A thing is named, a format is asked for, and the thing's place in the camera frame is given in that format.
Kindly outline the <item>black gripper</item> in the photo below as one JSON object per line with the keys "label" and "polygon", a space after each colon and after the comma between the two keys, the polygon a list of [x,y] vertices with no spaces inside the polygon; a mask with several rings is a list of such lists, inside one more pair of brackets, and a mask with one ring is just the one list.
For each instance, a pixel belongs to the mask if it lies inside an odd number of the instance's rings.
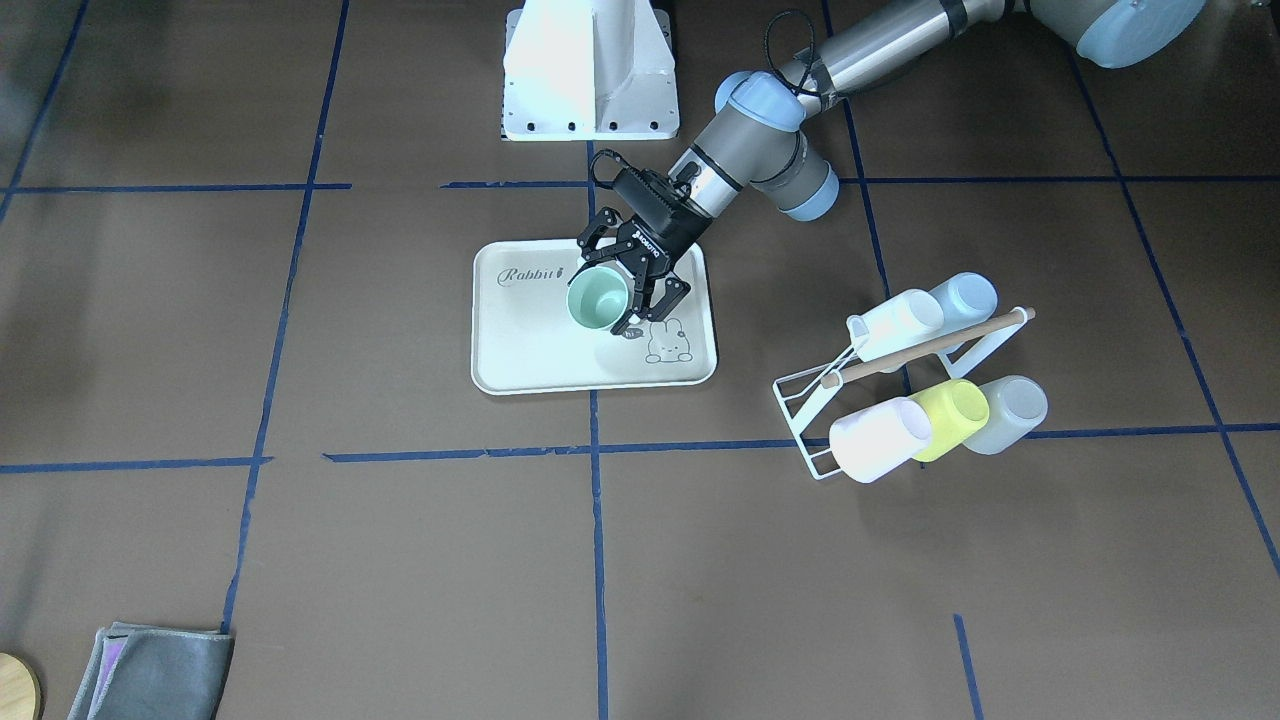
{"label": "black gripper", "polygon": [[576,242],[581,268],[617,258],[625,251],[625,243],[635,243],[631,254],[620,256],[623,266],[637,277],[622,316],[612,325],[612,334],[621,336],[632,319],[663,322],[690,293],[690,283],[672,270],[710,227],[710,218],[695,209],[685,187],[655,170],[623,167],[612,181],[612,190],[635,211],[628,222],[631,228],[620,228],[622,243],[614,238],[600,249],[605,232],[622,224],[613,208],[598,210]]}

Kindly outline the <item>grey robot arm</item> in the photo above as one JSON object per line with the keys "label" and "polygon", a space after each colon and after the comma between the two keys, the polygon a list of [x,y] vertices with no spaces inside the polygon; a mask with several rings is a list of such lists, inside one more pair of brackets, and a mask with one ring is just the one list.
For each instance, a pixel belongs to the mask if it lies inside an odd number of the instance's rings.
{"label": "grey robot arm", "polygon": [[980,23],[1034,17],[1098,67],[1137,64],[1166,47],[1203,10],[1201,1],[892,1],[791,61],[727,77],[716,114],[666,172],[618,164],[604,190],[632,209],[600,209],[577,238],[581,266],[567,309],[590,331],[623,334],[635,322],[663,322],[690,293],[678,260],[713,220],[753,187],[786,215],[812,222],[838,196],[838,177],[803,124],[887,79]]}

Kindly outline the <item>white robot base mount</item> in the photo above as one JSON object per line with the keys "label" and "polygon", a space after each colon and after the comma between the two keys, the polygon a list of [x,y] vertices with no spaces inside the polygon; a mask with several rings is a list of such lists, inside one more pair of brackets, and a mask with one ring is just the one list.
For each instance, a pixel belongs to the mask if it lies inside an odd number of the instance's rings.
{"label": "white robot base mount", "polygon": [[526,1],[506,17],[500,135],[657,141],[680,129],[667,1]]}

